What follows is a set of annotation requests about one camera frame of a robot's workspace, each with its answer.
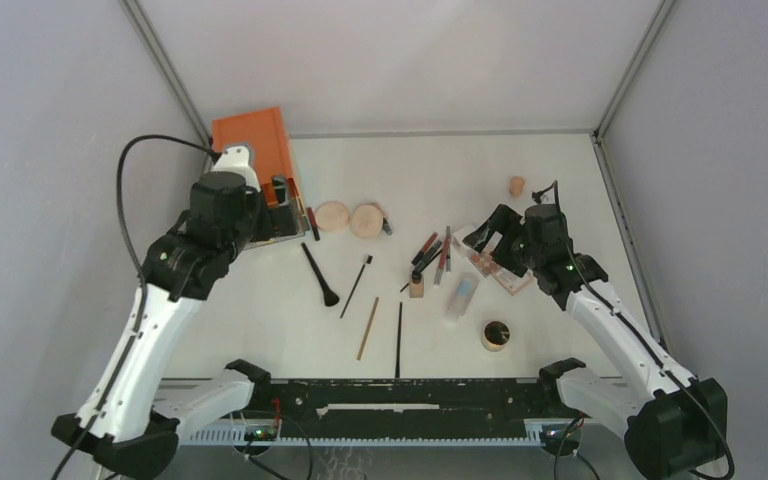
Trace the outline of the beige foundation tube black cap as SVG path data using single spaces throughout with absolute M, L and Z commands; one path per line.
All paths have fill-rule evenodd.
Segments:
M 390 222 L 388 220 L 387 213 L 385 212 L 385 210 L 378 203 L 373 203 L 373 206 L 379 211 L 379 213 L 382 216 L 382 230 L 388 236 L 392 236 L 393 235 L 393 229 L 392 229 L 392 226 L 391 226 L 391 224 L 390 224 Z

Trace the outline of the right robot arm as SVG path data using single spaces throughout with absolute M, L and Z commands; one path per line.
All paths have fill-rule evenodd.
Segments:
M 577 253 L 565 214 L 557 204 L 537 204 L 518 214 L 500 204 L 464 243 L 482 252 L 494 237 L 495 263 L 539 289 L 595 340 L 618 373 L 616 387 L 583 362 L 569 358 L 540 372 L 539 406 L 552 416 L 576 410 L 622 439 L 646 479 L 688 472 L 705 478 L 701 466 L 725 459 L 725 478 L 736 464 L 727 441 L 728 397 L 713 378 L 701 380 L 675 360 L 619 298 L 607 272 Z

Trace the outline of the round beige powder puff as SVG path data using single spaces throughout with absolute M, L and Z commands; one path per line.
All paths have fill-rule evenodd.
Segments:
M 358 206 L 352 213 L 349 228 L 360 239 L 376 237 L 383 229 L 383 213 L 372 204 Z
M 321 204 L 314 212 L 317 227 L 321 231 L 336 232 L 349 225 L 350 212 L 348 207 L 339 201 L 329 201 Z

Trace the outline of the thin black eyeliner brush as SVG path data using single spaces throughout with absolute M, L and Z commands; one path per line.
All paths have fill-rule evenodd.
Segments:
M 436 261 L 436 259 L 437 259 L 437 258 L 438 258 L 438 257 L 441 255 L 441 253 L 442 253 L 442 247 L 440 247 L 439 249 L 437 249 L 437 250 L 434 252 L 434 254 L 433 254 L 431 257 L 429 257 L 427 260 L 422 260 L 422 261 L 420 261 L 420 263 L 417 265 L 417 268 L 415 268 L 414 270 L 416 270 L 416 271 L 419 271 L 419 272 L 424 272 L 424 271 L 425 271 L 425 270 L 426 270 L 426 269 L 427 269 L 429 266 L 431 266 L 432 264 L 434 264 L 434 262 L 435 262 L 435 261 Z M 406 289 L 408 289 L 408 287 L 409 287 L 409 285 L 410 285 L 410 284 L 411 284 L 411 280 L 409 279 L 408 283 L 406 283 L 406 284 L 405 284 L 405 285 L 404 285 L 404 286 L 403 286 L 403 287 L 400 289 L 400 291 L 399 291 L 399 292 L 401 293 L 401 292 L 405 291 Z

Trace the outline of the clear plastic tube blue label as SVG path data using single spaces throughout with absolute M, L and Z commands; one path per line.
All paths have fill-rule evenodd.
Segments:
M 466 314 L 480 281 L 477 273 L 467 272 L 459 277 L 446 305 L 445 319 L 455 321 Z

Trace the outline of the long thin black brush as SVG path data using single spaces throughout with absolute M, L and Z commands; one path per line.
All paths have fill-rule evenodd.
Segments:
M 394 378 L 401 378 L 401 341 L 402 341 L 402 328 L 403 328 L 403 302 L 398 306 L 397 317 L 397 333 L 396 333 L 396 348 L 395 348 L 395 366 L 394 366 Z

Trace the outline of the orange yellow blue drawer box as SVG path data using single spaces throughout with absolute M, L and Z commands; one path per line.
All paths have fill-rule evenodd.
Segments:
M 260 186 L 265 209 L 258 236 L 250 246 L 304 236 L 309 229 L 307 205 L 281 108 L 274 106 L 215 119 L 212 133 L 215 150 L 250 152 L 249 164 L 255 178 L 249 183 Z

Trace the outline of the orange lip gloss black cap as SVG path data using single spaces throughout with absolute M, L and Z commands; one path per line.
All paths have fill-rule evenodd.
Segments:
M 416 265 L 418 265 L 420 263 L 422 258 L 425 256 L 426 252 L 431 248 L 431 246 L 436 241 L 437 237 L 438 237 L 438 233 L 437 232 L 433 232 L 428 237 L 428 239 L 424 242 L 422 247 L 419 249 L 419 251 L 416 253 L 414 258 L 412 259 L 412 261 L 411 261 L 411 265 L 412 266 L 416 266 Z

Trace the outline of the peach blush compact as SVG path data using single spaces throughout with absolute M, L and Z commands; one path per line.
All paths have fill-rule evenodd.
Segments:
M 530 270 L 527 270 L 522 276 L 517 276 L 509 270 L 499 267 L 491 276 L 511 296 L 516 295 L 534 281 L 533 273 Z

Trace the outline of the black eyebrow comb brush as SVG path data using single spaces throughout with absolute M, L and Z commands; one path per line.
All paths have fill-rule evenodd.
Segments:
M 341 310 L 341 313 L 340 313 L 340 316 L 339 316 L 340 319 L 343 319 L 345 317 L 346 312 L 348 310 L 348 307 L 349 307 L 349 305 L 350 305 L 350 303 L 351 303 L 351 301 L 352 301 L 352 299 L 353 299 L 353 297 L 355 295 L 355 292 L 357 291 L 358 285 L 359 285 L 360 280 L 361 280 L 361 278 L 362 278 L 362 276 L 364 274 L 364 271 L 366 270 L 366 267 L 372 263 L 372 261 L 373 261 L 373 256 L 371 254 L 365 256 L 364 261 L 363 261 L 363 263 L 362 263 L 362 265 L 361 265 L 361 267 L 359 269 L 359 272 L 358 272 L 358 274 L 357 274 L 357 276 L 355 278 L 355 281 L 354 281 L 354 283 L 352 285 L 352 288 L 350 290 L 349 296 L 348 296 L 348 298 L 347 298 L 347 300 L 346 300 L 346 302 L 345 302 L 345 304 L 344 304 L 344 306 L 343 306 L 343 308 Z

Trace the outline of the small beige makeup sponge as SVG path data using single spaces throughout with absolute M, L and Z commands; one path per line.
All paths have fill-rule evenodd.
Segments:
M 519 198 L 523 195 L 525 188 L 525 179 L 520 176 L 513 176 L 509 180 L 508 192 L 512 198 Z

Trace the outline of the red lipstick silver end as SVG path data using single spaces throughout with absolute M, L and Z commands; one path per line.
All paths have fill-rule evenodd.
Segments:
M 442 277 L 443 277 L 443 274 L 445 272 L 445 269 L 444 269 L 444 259 L 443 259 L 443 256 L 442 256 L 443 249 L 444 249 L 444 243 L 445 243 L 445 239 L 444 239 L 444 241 L 442 243 L 442 253 L 438 257 L 437 268 L 435 270 L 435 277 L 434 277 L 434 286 L 435 287 L 439 287 L 441 285 Z

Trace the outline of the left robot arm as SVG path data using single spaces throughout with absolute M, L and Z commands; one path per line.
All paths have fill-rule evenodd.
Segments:
M 77 412 L 54 420 L 54 438 L 114 474 L 154 479 L 183 439 L 229 413 L 258 417 L 270 409 L 269 373 L 245 360 L 228 363 L 193 389 L 155 400 L 190 320 L 265 213 L 249 167 L 211 171 L 192 185 L 188 209 L 150 246 L 138 270 L 131 315 L 102 378 Z

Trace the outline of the black powder brush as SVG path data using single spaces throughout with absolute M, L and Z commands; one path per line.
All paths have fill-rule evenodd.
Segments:
M 322 291 L 324 305 L 326 307 L 336 306 L 340 302 L 339 295 L 330 288 L 307 244 L 302 242 L 301 247 Z

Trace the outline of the houndstooth pattern makeup pen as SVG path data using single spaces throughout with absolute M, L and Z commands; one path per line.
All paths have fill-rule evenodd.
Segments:
M 452 238 L 452 232 L 451 232 L 451 226 L 446 226 L 446 237 L 445 237 L 445 243 L 444 243 L 444 249 L 443 249 L 443 259 L 444 259 L 444 269 L 446 272 L 451 271 L 451 238 Z

